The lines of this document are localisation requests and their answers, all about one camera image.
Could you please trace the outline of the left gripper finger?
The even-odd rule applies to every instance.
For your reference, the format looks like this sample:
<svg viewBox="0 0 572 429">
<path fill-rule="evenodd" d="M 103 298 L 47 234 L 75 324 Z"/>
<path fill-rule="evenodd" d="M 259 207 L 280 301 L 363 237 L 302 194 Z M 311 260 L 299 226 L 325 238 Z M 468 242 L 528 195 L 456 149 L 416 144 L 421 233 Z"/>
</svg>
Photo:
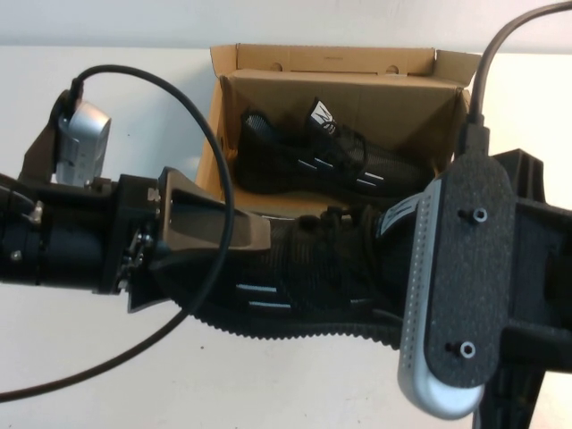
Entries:
<svg viewBox="0 0 572 429">
<path fill-rule="evenodd" d="M 137 313 L 152 306 L 171 302 L 161 284 L 160 267 L 156 263 L 133 266 L 127 275 L 128 312 Z"/>
<path fill-rule="evenodd" d="M 237 208 L 201 189 L 182 172 L 166 167 L 158 181 L 161 226 L 157 242 L 168 251 L 216 251 L 225 224 L 232 220 L 230 251 L 265 251 L 271 225 L 264 217 Z"/>
</svg>

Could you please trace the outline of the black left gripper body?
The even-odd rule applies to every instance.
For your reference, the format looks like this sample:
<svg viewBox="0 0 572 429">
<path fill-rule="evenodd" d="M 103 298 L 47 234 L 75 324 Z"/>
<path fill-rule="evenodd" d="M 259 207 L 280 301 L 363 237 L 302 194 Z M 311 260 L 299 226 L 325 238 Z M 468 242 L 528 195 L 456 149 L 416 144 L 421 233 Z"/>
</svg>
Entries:
<svg viewBox="0 0 572 429">
<path fill-rule="evenodd" d="M 123 174 L 112 192 L 111 227 L 104 245 L 103 271 L 97 293 L 117 294 L 143 265 L 159 212 L 158 181 Z"/>
</svg>

